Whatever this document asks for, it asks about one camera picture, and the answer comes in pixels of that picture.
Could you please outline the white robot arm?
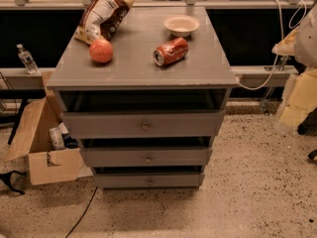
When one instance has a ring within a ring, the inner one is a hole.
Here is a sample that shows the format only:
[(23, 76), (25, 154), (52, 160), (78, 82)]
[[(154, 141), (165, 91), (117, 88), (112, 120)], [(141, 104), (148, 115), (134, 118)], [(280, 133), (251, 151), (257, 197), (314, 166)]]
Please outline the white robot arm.
[(288, 134), (317, 109), (317, 4), (272, 52), (293, 57), (303, 66), (299, 74), (292, 74), (286, 81), (276, 113), (276, 130)]

